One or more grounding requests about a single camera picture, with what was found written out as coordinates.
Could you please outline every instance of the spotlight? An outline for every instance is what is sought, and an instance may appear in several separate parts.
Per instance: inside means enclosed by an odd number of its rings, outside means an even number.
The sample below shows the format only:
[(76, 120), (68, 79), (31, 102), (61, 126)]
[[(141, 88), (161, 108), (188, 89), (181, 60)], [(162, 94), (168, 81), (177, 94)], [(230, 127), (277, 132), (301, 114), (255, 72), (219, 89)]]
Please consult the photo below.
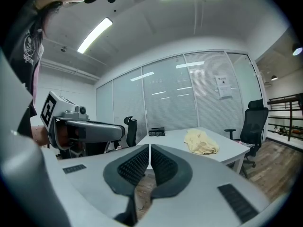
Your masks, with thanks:
[(273, 75), (273, 76), (271, 77), (271, 80), (272, 80), (272, 81), (275, 81), (275, 80), (277, 80), (277, 79), (278, 79), (278, 77), (275, 76), (275, 75)]
[(293, 55), (298, 55), (302, 52), (302, 47), (298, 44), (293, 45)]

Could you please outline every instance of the white table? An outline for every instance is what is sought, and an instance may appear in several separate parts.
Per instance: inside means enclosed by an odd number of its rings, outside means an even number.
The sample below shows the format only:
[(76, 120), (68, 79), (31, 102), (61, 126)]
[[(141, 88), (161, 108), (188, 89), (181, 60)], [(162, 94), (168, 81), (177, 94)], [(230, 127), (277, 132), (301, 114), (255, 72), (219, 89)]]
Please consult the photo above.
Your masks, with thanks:
[[(213, 139), (214, 141), (216, 141), (220, 148), (217, 154), (201, 155), (201, 157), (208, 157), (217, 160), (219, 162), (222, 162), (226, 165), (235, 162), (233, 169), (235, 172), (239, 173), (244, 160), (244, 156), (247, 152), (249, 152), (250, 149), (244, 145), (241, 145), (233, 140), (230, 140), (229, 138), (226, 138), (220, 134), (212, 132), (203, 127), (198, 127), (196, 129), (205, 131), (207, 136)], [(173, 147), (186, 152), (191, 152), (188, 149), (187, 144), (184, 143), (184, 137), (187, 133), (187, 130), (188, 129), (165, 131), (165, 136), (159, 136), (159, 137), (156, 136), (151, 137), (147, 135), (137, 145), (158, 144), (158, 145)], [(151, 158), (149, 159), (149, 165), (147, 169), (152, 169)]]

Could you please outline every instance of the black mesh panel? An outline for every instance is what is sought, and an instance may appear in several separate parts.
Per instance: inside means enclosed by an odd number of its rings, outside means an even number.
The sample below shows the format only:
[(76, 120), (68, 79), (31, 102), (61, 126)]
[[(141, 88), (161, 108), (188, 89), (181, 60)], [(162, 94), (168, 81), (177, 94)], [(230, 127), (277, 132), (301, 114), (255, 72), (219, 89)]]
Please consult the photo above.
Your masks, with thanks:
[(130, 158), (118, 167), (118, 173), (130, 184), (136, 186), (141, 180), (146, 170), (146, 162), (148, 162), (148, 148)]
[(151, 165), (155, 172), (157, 186), (173, 178), (178, 171), (177, 163), (155, 148), (151, 149)]

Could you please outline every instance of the ceiling pipe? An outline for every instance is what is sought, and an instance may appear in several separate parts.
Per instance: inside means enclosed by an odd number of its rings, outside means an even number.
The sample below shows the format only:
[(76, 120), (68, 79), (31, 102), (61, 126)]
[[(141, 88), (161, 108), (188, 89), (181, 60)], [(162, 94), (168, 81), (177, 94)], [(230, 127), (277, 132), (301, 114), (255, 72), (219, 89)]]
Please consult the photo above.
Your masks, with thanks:
[(70, 74), (73, 74), (73, 75), (76, 75), (76, 76), (79, 76), (79, 77), (90, 79), (92, 81), (99, 81), (100, 80), (100, 77), (97, 77), (93, 74), (90, 74), (88, 72), (76, 69), (76, 68), (71, 67), (71, 66), (66, 66), (64, 64), (57, 63), (57, 62), (54, 62), (54, 61), (51, 61), (51, 60), (48, 60), (48, 59), (42, 59), (41, 60), (41, 65), (44, 66), (44, 67), (48, 67), (48, 68), (55, 69), (55, 70), (60, 70), (60, 71), (67, 72), (67, 73), (70, 73)]

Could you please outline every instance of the black t-shirt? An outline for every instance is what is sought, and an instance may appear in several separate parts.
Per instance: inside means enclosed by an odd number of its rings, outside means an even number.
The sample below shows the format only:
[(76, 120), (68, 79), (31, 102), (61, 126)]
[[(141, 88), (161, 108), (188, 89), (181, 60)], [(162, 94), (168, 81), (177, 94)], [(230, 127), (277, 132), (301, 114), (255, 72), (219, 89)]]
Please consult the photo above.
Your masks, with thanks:
[[(39, 49), (43, 39), (42, 25), (38, 21), (38, 12), (34, 6), (23, 9), (21, 18), (13, 25), (10, 37), (3, 47), (15, 74), (32, 95), (34, 72), (40, 60)], [(30, 117), (35, 115), (36, 111), (32, 101), (19, 125), (20, 134), (32, 137)]]

